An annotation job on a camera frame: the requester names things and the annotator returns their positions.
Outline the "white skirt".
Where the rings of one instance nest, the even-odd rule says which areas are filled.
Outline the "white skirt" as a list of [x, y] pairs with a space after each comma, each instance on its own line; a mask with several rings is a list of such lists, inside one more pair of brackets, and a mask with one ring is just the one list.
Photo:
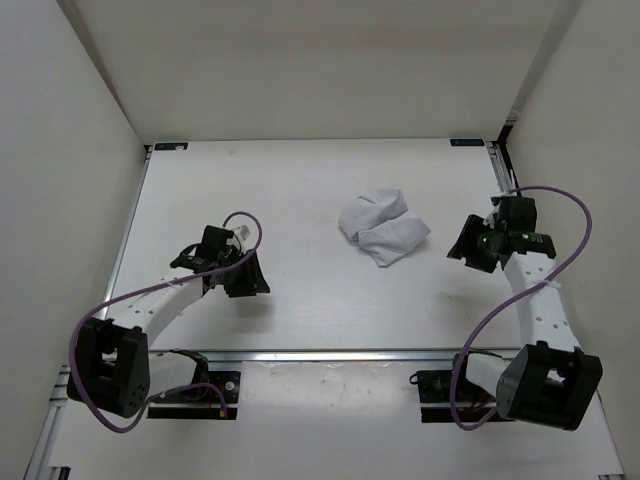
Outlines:
[[338, 217], [342, 233], [380, 268], [409, 255], [431, 229], [408, 208], [399, 188], [371, 190], [347, 204]]

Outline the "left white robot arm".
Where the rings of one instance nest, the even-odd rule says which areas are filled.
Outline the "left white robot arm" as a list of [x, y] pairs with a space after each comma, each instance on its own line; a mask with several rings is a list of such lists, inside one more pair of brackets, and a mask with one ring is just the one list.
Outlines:
[[216, 287], [230, 298], [270, 291], [255, 250], [233, 243], [189, 245], [157, 284], [119, 296], [126, 305], [122, 317], [89, 315], [80, 321], [69, 346], [68, 397], [115, 430], [108, 414], [138, 420], [162, 395], [198, 400], [211, 392], [201, 354], [174, 348], [151, 356], [150, 348], [178, 316]]

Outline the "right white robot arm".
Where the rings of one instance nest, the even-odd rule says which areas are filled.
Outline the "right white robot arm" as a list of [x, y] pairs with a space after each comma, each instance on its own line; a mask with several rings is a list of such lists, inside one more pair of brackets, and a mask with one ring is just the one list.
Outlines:
[[506, 420], [576, 430], [596, 393], [603, 367], [585, 353], [566, 318], [555, 277], [561, 268], [551, 238], [510, 231], [470, 215], [448, 253], [486, 273], [500, 267], [513, 295], [474, 329], [473, 337], [499, 313], [515, 306], [522, 346], [512, 360], [473, 351], [464, 344], [449, 375], [450, 410], [462, 423], [457, 397], [470, 400], [484, 390], [495, 401], [492, 413]]

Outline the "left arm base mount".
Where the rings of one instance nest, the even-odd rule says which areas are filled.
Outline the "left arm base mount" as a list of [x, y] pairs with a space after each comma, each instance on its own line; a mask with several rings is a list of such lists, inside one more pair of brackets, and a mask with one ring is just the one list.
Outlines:
[[236, 420], [241, 371], [227, 367], [204, 372], [198, 380], [213, 385], [165, 396], [151, 403], [147, 417], [157, 420]]

